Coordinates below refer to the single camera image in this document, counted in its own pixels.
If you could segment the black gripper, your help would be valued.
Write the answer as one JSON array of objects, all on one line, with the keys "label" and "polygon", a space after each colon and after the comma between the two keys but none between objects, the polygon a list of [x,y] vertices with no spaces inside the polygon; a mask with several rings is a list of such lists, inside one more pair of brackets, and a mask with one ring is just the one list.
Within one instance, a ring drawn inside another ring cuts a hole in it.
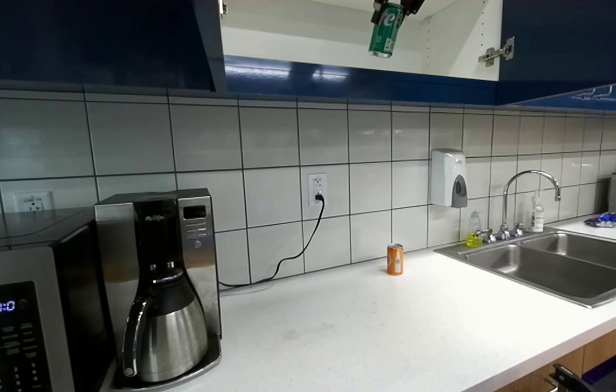
[{"label": "black gripper", "polygon": [[424,0],[373,0],[373,9],[374,12],[384,10],[386,7],[400,7],[402,9],[402,16],[416,16]]}]

